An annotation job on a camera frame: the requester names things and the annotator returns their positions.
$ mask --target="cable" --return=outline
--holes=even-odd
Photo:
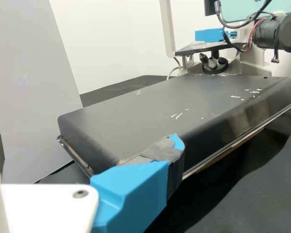
[[[176,58],[176,57],[174,57],[174,60],[176,61],[176,63],[178,64],[178,67],[181,67],[181,64],[180,64],[180,62],[179,62],[179,60]]]
[[[250,35],[249,35],[249,38],[248,38],[248,42],[247,44],[245,45],[244,48],[240,48],[240,47],[237,47],[236,45],[233,45],[228,37],[228,35],[226,34],[225,32],[225,26],[223,26],[222,28],[222,34],[223,34],[223,38],[225,40],[225,42],[231,47],[231,48],[235,48],[238,52],[250,52],[251,49],[252,49],[252,45],[253,45],[253,35],[254,35],[254,32],[256,30],[256,28],[258,27],[258,25],[263,22],[264,20],[266,20],[266,18],[261,18],[259,19],[255,25],[252,27],[251,31],[250,31]]]
[[[226,21],[224,21],[221,17],[221,2],[220,0],[217,0],[215,3],[214,3],[214,8],[215,8],[215,12],[216,12],[216,15],[220,21],[220,23],[226,27],[226,28],[230,28],[230,29],[238,29],[238,28],[242,28],[246,25],[248,25],[249,23],[251,23],[252,21],[255,21],[259,15],[264,11],[264,9],[272,2],[272,0],[265,0],[264,4],[262,5],[262,7],[257,11],[257,12],[254,12],[253,14],[251,14],[248,19],[245,21],[245,23],[241,24],[241,25],[238,25],[238,26],[231,26],[231,25],[228,25],[226,23]]]
[[[170,78],[170,76],[171,76],[171,74],[175,71],[175,70],[180,70],[181,69],[181,67],[176,67],[176,68],[173,68],[172,70],[171,70],[171,72],[167,75],[167,79],[166,80],[169,80],[169,78]]]

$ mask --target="white scratch mark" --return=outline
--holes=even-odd
[[[176,120],[178,120],[178,118],[182,115],[183,113],[180,113],[177,117],[176,117]]]

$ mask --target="black cable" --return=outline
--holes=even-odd
[[[275,47],[274,47],[274,57],[272,58],[271,62],[273,63],[279,63],[279,30],[280,30],[280,25],[278,26],[276,32],[275,32]]]
[[[244,52],[244,50],[242,48],[239,48],[236,45],[233,45],[232,42],[230,41],[227,33],[225,32],[225,26],[223,26],[222,28],[222,36],[223,39],[225,40],[225,42],[231,47],[231,48],[235,48],[238,52]]]
[[[216,11],[216,15],[220,21],[220,23],[225,26],[226,28],[230,28],[230,29],[238,29],[238,28],[242,28],[246,25],[248,25],[249,23],[251,23],[252,21],[256,20],[259,15],[264,11],[264,9],[271,3],[272,0],[265,0],[264,4],[262,5],[262,7],[257,11],[257,12],[254,12],[252,15],[250,15],[247,19],[247,21],[241,25],[238,25],[238,26],[230,26],[228,25],[221,17],[221,2],[220,0],[217,0],[215,3],[214,3],[214,6],[215,6],[215,11]]]

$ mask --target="black fabric surface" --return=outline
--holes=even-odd
[[[291,136],[264,130],[191,176],[147,232],[291,232]]]
[[[143,75],[134,79],[126,80],[98,90],[81,94],[83,107],[108,100],[125,93],[139,90],[143,87],[150,86],[166,80],[166,76]]]

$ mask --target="blue block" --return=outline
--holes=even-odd
[[[226,33],[230,39],[235,39],[237,37],[237,31]],[[195,41],[205,41],[207,43],[222,42],[224,41],[222,28],[195,31]]]
[[[91,177],[99,193],[92,232],[143,232],[166,206],[168,166],[166,161],[115,166]]]

